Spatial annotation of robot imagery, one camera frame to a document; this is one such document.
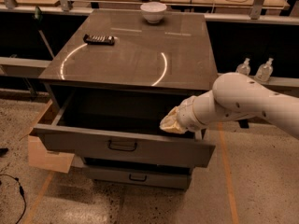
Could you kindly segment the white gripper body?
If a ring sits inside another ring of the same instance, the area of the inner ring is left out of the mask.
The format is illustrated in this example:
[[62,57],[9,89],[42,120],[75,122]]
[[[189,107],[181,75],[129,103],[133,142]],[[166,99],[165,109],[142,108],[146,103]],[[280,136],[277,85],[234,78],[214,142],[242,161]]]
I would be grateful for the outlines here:
[[177,122],[186,131],[196,133],[206,128],[206,125],[198,120],[193,112],[195,97],[191,96],[181,102],[177,111]]

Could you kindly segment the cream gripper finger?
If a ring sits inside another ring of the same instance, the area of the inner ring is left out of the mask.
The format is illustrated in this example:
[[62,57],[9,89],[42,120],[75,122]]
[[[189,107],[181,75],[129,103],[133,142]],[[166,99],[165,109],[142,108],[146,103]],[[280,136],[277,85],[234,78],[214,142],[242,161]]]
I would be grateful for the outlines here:
[[160,129],[167,133],[184,134],[186,129],[182,127],[177,121],[178,108],[175,106],[171,111],[161,120]]

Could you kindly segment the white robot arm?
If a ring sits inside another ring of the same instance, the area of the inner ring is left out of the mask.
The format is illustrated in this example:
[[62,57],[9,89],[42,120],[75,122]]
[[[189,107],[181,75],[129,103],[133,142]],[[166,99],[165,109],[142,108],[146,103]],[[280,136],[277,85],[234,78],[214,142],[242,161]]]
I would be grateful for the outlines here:
[[219,76],[212,90],[191,96],[160,122],[168,133],[196,133],[209,124],[258,117],[299,138],[299,98],[267,89],[239,73]]

